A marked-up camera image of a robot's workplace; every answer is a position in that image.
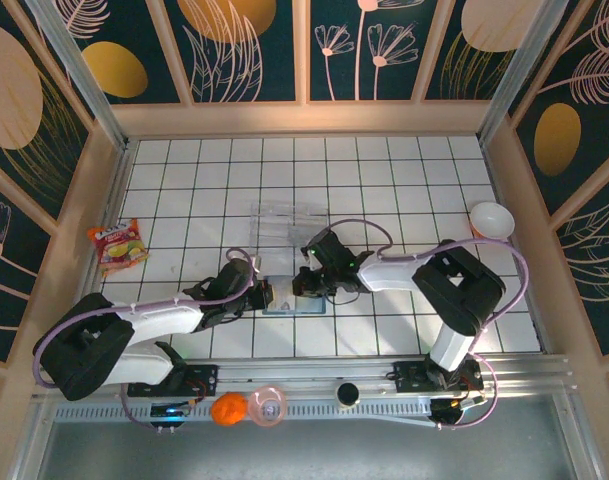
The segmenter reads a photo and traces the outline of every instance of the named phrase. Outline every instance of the orange fruit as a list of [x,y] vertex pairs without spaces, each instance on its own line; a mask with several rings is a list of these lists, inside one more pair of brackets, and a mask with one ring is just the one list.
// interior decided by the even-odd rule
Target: orange fruit
[[241,393],[226,393],[218,398],[211,408],[213,421],[230,427],[246,416],[247,401]]

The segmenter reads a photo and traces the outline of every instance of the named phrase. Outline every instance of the snack bag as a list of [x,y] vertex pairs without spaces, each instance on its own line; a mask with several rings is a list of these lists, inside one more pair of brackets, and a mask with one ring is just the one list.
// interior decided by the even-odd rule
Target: snack bag
[[103,277],[148,258],[136,218],[124,220],[111,228],[91,228],[86,234],[97,250]]

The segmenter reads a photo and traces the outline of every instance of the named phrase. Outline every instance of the white tiled floor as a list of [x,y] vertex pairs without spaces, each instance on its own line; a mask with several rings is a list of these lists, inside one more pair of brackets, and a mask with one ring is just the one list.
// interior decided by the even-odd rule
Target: white tiled floor
[[[259,201],[328,206],[331,222],[366,218],[390,231],[397,243],[392,253],[399,253],[470,238],[466,212],[484,200],[495,195],[475,137],[144,141],[121,216],[139,219],[151,256],[108,277],[103,293],[120,302],[159,300],[216,275],[226,247],[249,245],[250,207]],[[359,224],[335,232],[355,253],[383,241]],[[292,248],[261,247],[267,274],[294,273],[300,259],[289,260]],[[511,256],[490,246],[471,250],[502,276],[512,296],[519,278]],[[343,293],[336,303],[351,298]],[[172,345],[193,359],[417,354],[428,351],[441,326],[417,292],[362,295],[327,307],[326,316],[256,312],[174,335]],[[480,352],[539,350],[525,301],[478,344]]]

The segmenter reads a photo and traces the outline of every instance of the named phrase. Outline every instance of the clear plastic cup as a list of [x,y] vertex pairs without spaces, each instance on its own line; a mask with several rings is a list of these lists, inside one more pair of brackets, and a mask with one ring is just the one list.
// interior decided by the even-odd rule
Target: clear plastic cup
[[248,399],[248,416],[261,427],[273,427],[286,415],[286,395],[279,388],[266,385]]

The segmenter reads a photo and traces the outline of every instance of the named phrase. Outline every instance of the white bowl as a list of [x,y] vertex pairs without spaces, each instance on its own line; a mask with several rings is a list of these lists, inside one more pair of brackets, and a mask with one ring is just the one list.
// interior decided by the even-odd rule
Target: white bowl
[[478,203],[471,210],[473,234],[493,240],[506,240],[513,234],[515,220],[502,205],[494,202]]

